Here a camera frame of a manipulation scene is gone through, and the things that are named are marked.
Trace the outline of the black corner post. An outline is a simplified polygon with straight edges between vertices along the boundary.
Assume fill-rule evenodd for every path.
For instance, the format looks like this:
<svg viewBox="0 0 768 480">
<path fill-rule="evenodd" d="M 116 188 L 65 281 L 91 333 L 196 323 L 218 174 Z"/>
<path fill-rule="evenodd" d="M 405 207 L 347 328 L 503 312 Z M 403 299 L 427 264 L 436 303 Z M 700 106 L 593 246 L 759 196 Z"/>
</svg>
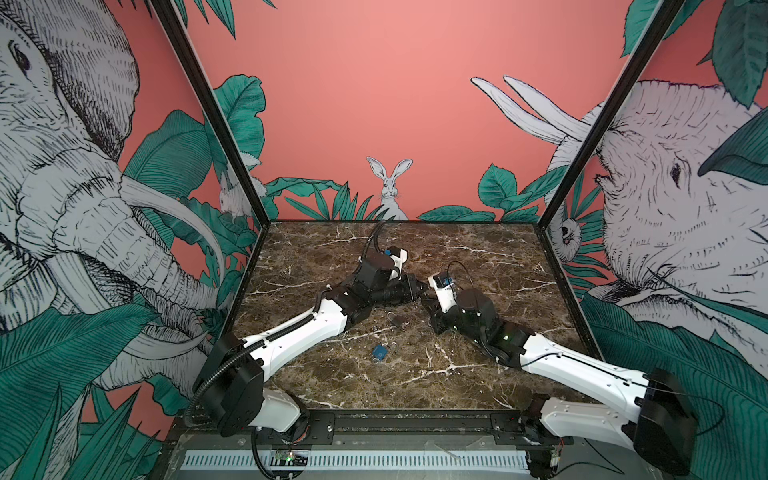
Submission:
<svg viewBox="0 0 768 480">
<path fill-rule="evenodd" d="M 629 55 L 629 59 L 610 95 L 607 97 L 602 110 L 590 128 L 586 139 L 582 141 L 574 160 L 566 171 L 552 200 L 547 205 L 544 214 L 537 222 L 536 231 L 538 233 L 543 232 L 554 219 L 559 206 L 565 201 L 566 195 L 575 184 L 582 169 L 595 153 L 599 141 L 607 132 L 611 122 L 623 108 L 632 88 L 645 70 L 683 5 L 683 0 L 664 0 L 660 1 L 655 7 L 649 22 L 646 24 L 640 39 Z"/>
<path fill-rule="evenodd" d="M 220 144 L 229 165 L 233 168 L 243 188 L 246 198 L 256 215 L 259 226 L 262 229 L 268 228 L 271 221 L 253 186 L 252 177 L 243 163 L 232 131 L 189 40 L 175 3 L 166 0 L 152 0 L 150 4 L 184 70 L 195 96 L 201 104 L 216 140 Z"/>
</svg>

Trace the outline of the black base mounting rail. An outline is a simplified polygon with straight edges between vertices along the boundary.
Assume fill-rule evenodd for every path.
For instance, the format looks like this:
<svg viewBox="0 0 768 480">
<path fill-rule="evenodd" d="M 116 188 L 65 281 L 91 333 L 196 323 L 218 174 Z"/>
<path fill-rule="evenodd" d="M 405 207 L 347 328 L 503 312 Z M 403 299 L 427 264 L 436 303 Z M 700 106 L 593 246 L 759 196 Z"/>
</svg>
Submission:
<svg viewBox="0 0 768 480">
<path fill-rule="evenodd" d="M 498 445 L 543 448 L 572 437 L 632 447 L 630 422 L 596 404 L 519 410 L 311 409 L 296 445 L 330 445 L 344 435 L 490 435 Z"/>
</svg>

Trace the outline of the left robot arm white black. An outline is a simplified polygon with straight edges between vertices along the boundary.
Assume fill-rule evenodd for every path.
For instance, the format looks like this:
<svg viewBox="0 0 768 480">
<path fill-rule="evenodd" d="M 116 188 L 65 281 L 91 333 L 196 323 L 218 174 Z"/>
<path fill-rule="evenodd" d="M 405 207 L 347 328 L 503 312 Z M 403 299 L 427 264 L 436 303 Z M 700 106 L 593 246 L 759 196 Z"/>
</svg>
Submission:
<svg viewBox="0 0 768 480">
<path fill-rule="evenodd" d="M 242 430 L 271 429 L 286 444 L 302 441 L 310 430 L 308 409 L 286 392 L 264 384 L 278 370 L 315 345 L 367 319 L 377 306 L 397 306 L 420 297 L 426 286 L 404 271 L 408 253 L 390 247 L 363 255 L 356 271 L 327 287 L 312 308 L 260 334 L 223 335 L 194 383 L 183 414 L 196 428 L 201 409 L 223 437 Z"/>
</svg>

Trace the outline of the left black corner post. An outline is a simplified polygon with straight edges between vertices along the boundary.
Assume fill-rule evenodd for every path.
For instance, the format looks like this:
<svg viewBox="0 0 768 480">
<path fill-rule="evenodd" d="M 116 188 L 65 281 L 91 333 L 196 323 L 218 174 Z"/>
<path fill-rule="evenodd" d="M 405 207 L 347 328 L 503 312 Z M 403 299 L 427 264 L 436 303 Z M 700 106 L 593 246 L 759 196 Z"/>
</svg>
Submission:
<svg viewBox="0 0 768 480">
<path fill-rule="evenodd" d="M 256 215 L 259 226 L 262 229 L 268 228 L 271 221 L 253 186 L 252 177 L 243 163 L 232 131 L 189 40 L 175 3 L 166 0 L 152 0 L 150 4 L 184 70 L 195 96 L 201 104 L 216 140 L 220 144 L 229 165 L 233 168 L 243 188 L 246 198 Z"/>
</svg>

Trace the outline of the right black corner post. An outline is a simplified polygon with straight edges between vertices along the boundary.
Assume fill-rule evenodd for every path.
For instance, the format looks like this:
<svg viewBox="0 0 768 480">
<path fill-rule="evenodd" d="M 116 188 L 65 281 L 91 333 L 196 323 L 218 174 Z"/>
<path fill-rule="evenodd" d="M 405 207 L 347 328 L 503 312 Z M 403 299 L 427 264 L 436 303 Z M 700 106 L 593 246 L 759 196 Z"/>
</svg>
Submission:
<svg viewBox="0 0 768 480">
<path fill-rule="evenodd" d="M 582 141 L 574 160 L 566 171 L 552 200 L 547 205 L 544 214 L 537 222 L 536 231 L 538 233 L 543 232 L 554 219 L 559 206 L 565 201 L 566 195 L 575 184 L 582 169 L 595 153 L 599 141 L 607 132 L 611 122 L 623 108 L 632 88 L 645 70 L 683 5 L 683 0 L 664 0 L 660 1 L 655 7 L 649 22 L 646 24 L 640 39 L 629 55 L 629 59 L 610 95 L 607 97 L 602 110 L 590 128 L 586 139 Z"/>
</svg>

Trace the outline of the blue padlock near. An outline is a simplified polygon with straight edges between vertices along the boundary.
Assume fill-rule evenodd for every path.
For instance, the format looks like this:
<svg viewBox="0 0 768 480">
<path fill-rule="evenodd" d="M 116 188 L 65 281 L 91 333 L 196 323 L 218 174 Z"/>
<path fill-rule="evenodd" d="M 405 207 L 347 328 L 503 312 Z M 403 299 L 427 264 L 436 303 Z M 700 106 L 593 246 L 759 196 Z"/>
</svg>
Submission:
<svg viewBox="0 0 768 480">
<path fill-rule="evenodd" d="M 371 352 L 371 358 L 374 362 L 384 362 L 397 353 L 398 347 L 399 345 L 396 342 L 378 343 Z"/>
</svg>

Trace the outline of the dark grey padlock centre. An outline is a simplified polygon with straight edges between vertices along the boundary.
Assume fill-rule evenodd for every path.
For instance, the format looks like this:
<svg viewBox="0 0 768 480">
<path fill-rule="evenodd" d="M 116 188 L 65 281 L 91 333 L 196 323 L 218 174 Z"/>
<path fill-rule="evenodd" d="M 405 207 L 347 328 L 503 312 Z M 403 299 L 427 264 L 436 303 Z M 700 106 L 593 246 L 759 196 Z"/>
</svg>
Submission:
<svg viewBox="0 0 768 480">
<path fill-rule="evenodd" d="M 408 325 L 408 319 L 403 314 L 390 312 L 388 314 L 388 320 L 390 325 L 397 330 L 404 330 Z"/>
</svg>

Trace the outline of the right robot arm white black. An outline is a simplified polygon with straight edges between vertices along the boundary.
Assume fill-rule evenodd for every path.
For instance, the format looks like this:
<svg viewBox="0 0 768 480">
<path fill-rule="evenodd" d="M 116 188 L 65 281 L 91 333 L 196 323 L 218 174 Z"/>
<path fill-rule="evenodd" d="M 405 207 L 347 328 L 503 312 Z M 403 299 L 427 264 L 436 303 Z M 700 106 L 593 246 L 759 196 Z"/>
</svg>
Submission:
<svg viewBox="0 0 768 480">
<path fill-rule="evenodd" d="M 539 375 L 590 398 L 571 403 L 543 395 L 532 402 L 532 429 L 625 447 L 675 476 L 691 471 L 699 426 L 689 394 L 671 372 L 649 373 L 605 363 L 503 320 L 478 289 L 457 290 L 439 277 L 422 298 L 436 334 L 454 331 L 499 365 Z"/>
</svg>

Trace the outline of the small green circuit board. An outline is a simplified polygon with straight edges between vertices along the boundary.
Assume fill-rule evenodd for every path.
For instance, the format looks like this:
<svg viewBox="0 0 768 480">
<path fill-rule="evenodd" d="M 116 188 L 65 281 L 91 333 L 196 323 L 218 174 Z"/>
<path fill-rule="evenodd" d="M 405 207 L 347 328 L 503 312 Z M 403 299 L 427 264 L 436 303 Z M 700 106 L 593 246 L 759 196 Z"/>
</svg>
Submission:
<svg viewBox="0 0 768 480">
<path fill-rule="evenodd" d="M 289 450 L 274 451 L 270 460 L 271 468 L 301 469 L 308 465 L 309 457 L 306 452 Z"/>
</svg>

